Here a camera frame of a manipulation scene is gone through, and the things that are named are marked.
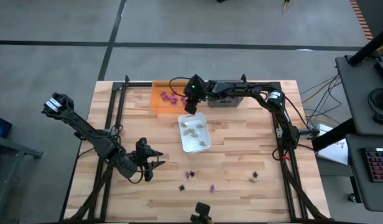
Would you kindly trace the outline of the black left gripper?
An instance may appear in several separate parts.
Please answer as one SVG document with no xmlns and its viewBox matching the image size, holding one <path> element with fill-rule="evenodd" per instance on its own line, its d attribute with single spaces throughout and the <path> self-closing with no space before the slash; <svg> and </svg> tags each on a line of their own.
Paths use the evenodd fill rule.
<svg viewBox="0 0 383 224">
<path fill-rule="evenodd" d="M 147 144 L 146 138 L 140 138 L 140 140 L 136 142 L 137 164 L 140 168 L 142 168 L 144 179 L 146 182 L 150 182 L 153 178 L 153 169 L 165 163 L 165 161 L 149 162 L 148 158 L 154 157 L 155 154 L 157 156 L 163 155 L 163 153 L 159 151 L 154 150 L 153 152 L 152 148 Z"/>
</svg>

